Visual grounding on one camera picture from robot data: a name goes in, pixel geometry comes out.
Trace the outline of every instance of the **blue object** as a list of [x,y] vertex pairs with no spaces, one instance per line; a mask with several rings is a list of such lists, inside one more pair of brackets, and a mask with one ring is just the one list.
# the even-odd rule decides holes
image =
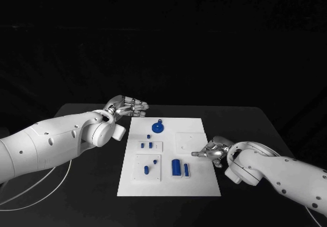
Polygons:
[[179,159],[175,159],[172,161],[172,169],[173,169],[173,176],[182,176],[180,161],[179,161]]
[[144,174],[149,174],[149,166],[144,166]]
[[165,130],[162,119],[159,119],[159,122],[152,125],[152,130],[156,133],[160,133]]
[[186,173],[186,176],[189,176],[189,165],[185,164],[185,173]]

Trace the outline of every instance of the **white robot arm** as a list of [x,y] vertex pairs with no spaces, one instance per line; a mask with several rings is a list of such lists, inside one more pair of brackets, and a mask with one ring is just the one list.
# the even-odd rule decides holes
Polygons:
[[327,170],[280,154],[258,142],[232,143],[216,136],[193,156],[212,159],[218,168],[226,157],[225,175],[255,186],[262,177],[281,195],[327,216]]
[[117,96],[103,110],[44,120],[0,139],[0,183],[59,166],[111,137],[120,141],[126,128],[116,122],[124,115],[144,117],[147,109],[146,102]]

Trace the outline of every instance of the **table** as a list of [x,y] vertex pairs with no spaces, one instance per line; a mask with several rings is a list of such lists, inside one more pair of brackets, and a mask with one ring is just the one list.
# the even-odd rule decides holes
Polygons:
[[[101,109],[104,104],[65,104],[55,117]],[[278,132],[257,107],[150,105],[149,117],[202,118],[211,140],[215,135],[234,142],[257,141],[283,156],[294,157]],[[131,117],[118,124],[127,129],[121,141],[110,140],[72,161],[67,180],[39,204],[19,211],[0,212],[7,226],[316,226],[303,205],[277,193],[262,179],[257,186],[235,184],[224,168],[215,169],[222,197],[117,197]],[[44,198],[59,184],[69,162],[56,167],[46,180],[2,209],[26,206]],[[20,193],[49,170],[9,181],[0,200]]]

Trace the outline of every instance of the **small blue block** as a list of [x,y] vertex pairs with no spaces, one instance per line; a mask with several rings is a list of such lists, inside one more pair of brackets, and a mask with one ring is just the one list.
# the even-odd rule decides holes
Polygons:
[[144,174],[149,174],[149,166],[144,166]]
[[189,165],[185,164],[185,173],[186,173],[186,176],[189,176]]
[[172,161],[172,169],[173,169],[173,176],[182,176],[180,161],[179,161],[179,159],[175,159]]

